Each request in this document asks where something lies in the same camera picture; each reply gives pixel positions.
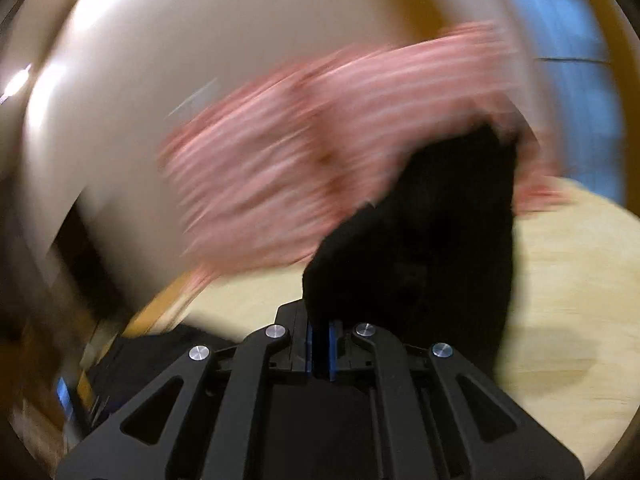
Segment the triangular cutout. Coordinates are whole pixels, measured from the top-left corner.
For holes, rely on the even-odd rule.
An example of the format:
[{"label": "triangular cutout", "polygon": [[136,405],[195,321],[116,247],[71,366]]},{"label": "triangular cutout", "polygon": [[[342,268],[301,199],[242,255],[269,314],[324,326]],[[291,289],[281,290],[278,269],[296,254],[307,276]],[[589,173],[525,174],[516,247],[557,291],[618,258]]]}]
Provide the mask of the triangular cutout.
[{"label": "triangular cutout", "polygon": [[140,442],[157,444],[184,381],[175,377],[121,424],[120,430]]},{"label": "triangular cutout", "polygon": [[493,442],[516,431],[515,421],[473,380],[464,375],[456,379],[484,442]]}]

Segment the red and white striped fabric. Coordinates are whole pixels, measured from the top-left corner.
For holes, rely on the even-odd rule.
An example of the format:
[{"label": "red and white striped fabric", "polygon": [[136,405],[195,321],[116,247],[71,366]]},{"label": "red and white striped fabric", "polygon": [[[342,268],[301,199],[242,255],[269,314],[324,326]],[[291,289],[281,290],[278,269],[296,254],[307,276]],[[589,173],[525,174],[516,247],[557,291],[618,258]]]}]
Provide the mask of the red and white striped fabric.
[{"label": "red and white striped fabric", "polygon": [[[388,189],[418,146],[489,119],[519,120],[508,99],[508,46],[490,24],[399,49],[344,50],[288,66],[176,131],[162,163],[182,208],[193,285],[308,260],[322,238]],[[514,208],[561,197],[551,157],[520,143]]]}]

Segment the round metal bolt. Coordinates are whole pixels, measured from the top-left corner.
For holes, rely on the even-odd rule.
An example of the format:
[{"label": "round metal bolt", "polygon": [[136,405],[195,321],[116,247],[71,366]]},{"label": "round metal bolt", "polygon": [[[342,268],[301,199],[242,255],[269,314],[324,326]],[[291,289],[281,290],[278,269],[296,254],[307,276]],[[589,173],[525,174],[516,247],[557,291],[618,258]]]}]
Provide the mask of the round metal bolt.
[{"label": "round metal bolt", "polygon": [[371,323],[360,323],[356,327],[356,334],[363,337],[371,337],[376,333],[376,326]]},{"label": "round metal bolt", "polygon": [[267,335],[267,337],[277,339],[284,336],[287,333],[287,329],[282,325],[269,325],[264,333]]},{"label": "round metal bolt", "polygon": [[453,348],[446,343],[436,343],[431,347],[431,351],[436,357],[447,358],[453,355]]},{"label": "round metal bolt", "polygon": [[209,357],[209,349],[204,345],[194,346],[189,350],[189,357],[194,361],[204,361],[204,359]]}]

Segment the pink striped cloth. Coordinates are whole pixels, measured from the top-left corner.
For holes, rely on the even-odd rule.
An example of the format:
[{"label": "pink striped cloth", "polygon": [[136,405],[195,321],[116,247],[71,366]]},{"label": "pink striped cloth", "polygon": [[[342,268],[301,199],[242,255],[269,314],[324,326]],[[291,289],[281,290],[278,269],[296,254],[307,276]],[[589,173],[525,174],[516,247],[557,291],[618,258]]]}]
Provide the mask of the pink striped cloth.
[{"label": "pink striped cloth", "polygon": [[[186,253],[200,264],[191,286],[305,262],[344,218],[385,193],[420,145],[487,119],[510,131],[520,115],[507,97],[509,53],[489,23],[404,48],[347,49],[289,65],[179,128],[161,161]],[[528,131],[516,212],[561,202],[550,155]]]}]

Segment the beige wall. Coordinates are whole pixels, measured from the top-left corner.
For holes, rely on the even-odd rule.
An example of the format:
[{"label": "beige wall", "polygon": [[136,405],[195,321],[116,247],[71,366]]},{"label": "beige wall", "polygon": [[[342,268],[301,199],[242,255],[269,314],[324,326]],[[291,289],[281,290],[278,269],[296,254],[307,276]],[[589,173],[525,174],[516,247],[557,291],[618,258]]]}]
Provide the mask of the beige wall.
[{"label": "beige wall", "polygon": [[[517,30],[501,0],[436,1],[451,22],[493,18]],[[291,57],[434,34],[442,17],[431,0],[421,6],[408,20],[401,0],[79,0],[24,128],[22,182],[37,259],[45,266],[84,192],[100,248],[142,306],[186,265],[174,202],[155,165],[176,120],[171,111],[211,81],[204,100]],[[524,49],[519,56],[514,70],[529,90],[518,102],[546,126],[532,91],[540,82]],[[49,270],[55,275],[55,265]]]}]

